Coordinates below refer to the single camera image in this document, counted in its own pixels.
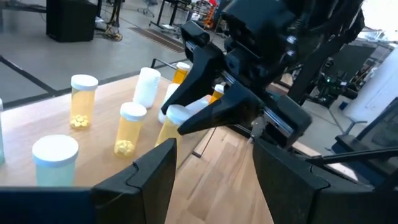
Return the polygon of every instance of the floor mat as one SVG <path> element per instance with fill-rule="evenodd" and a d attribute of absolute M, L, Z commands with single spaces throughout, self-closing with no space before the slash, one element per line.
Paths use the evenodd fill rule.
<path fill-rule="evenodd" d="M 131 27 L 132 31 L 140 34 L 143 37 L 146 37 L 164 47 L 167 47 L 170 50 L 173 50 L 176 53 L 184 52 L 184 47 L 181 42 L 168 37 L 167 35 L 154 30 L 154 29 L 143 29 L 140 27 Z"/>

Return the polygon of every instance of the cable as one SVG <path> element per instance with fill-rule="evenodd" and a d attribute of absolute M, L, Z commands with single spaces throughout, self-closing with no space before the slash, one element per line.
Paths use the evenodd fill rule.
<path fill-rule="evenodd" d="M 44 19 L 44 17 L 43 17 L 43 14 L 42 13 L 39 13 L 40 14 L 40 17 L 42 18 L 42 20 L 45 22 L 45 23 L 47 23 L 47 21 Z"/>

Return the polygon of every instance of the white cap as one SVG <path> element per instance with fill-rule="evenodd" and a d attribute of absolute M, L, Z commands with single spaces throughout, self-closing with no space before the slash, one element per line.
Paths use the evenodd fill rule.
<path fill-rule="evenodd" d="M 187 105 L 185 108 L 188 109 L 191 114 L 195 114 L 198 111 L 202 110 L 203 108 L 207 107 L 209 105 L 208 99 L 204 96 L 200 98 L 199 100 L 196 100 L 193 103 L 190 103 Z"/>
<path fill-rule="evenodd" d="M 160 72 L 153 68 L 143 67 L 139 72 L 139 79 L 151 80 L 155 77 L 160 77 Z"/>
<path fill-rule="evenodd" d="M 184 71 L 188 71 L 189 69 L 191 69 L 191 66 L 189 64 L 183 62 L 177 63 L 176 67 Z"/>
<path fill-rule="evenodd" d="M 171 120 L 174 124 L 180 126 L 184 123 L 189 117 L 191 117 L 191 112 L 181 105 L 170 105 L 167 108 L 166 116 L 169 120 Z"/>
<path fill-rule="evenodd" d="M 63 134 L 42 137 L 32 147 L 34 162 L 45 167 L 62 167 L 74 162 L 78 150 L 77 141 Z"/>
<path fill-rule="evenodd" d="M 123 103 L 120 107 L 120 115 L 128 121 L 142 121 L 147 114 L 145 106 L 139 103 Z"/>
<path fill-rule="evenodd" d="M 98 79 L 91 75 L 74 75 L 70 79 L 70 85 L 77 90 L 92 91 L 98 87 Z"/>
<path fill-rule="evenodd" d="M 171 84 L 167 87 L 166 95 L 164 96 L 162 106 L 163 106 L 164 103 L 166 103 L 166 101 L 170 98 L 170 96 L 172 96 L 173 93 L 179 88 L 179 86 L 180 86 L 180 84 L 171 83 Z"/>
<path fill-rule="evenodd" d="M 221 93 L 221 94 L 224 94 L 224 86 L 223 86 L 223 85 L 217 84 L 217 85 L 214 87 L 214 90 L 217 91 L 217 92 L 219 92 L 219 93 Z"/>

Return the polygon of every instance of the chair leg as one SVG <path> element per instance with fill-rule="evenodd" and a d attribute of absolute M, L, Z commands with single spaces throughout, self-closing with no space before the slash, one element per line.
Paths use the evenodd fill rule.
<path fill-rule="evenodd" d="M 152 17 L 155 17 L 155 14 L 148 8 L 147 14 L 150 14 Z"/>

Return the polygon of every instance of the screw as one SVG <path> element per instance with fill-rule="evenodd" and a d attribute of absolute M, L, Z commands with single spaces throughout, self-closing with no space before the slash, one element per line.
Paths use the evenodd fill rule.
<path fill-rule="evenodd" d="M 289 56 L 291 56 L 291 57 L 293 57 L 293 56 L 296 54 L 296 52 L 294 52 L 294 50 L 288 50 L 288 51 L 286 52 L 286 54 L 289 55 Z"/>
<path fill-rule="evenodd" d="M 288 37 L 286 38 L 286 41 L 287 41 L 288 43 L 290 43 L 290 44 L 295 44 L 296 41 L 297 41 L 297 38 L 296 38 L 295 36 L 290 35 L 290 36 L 288 36 Z"/>

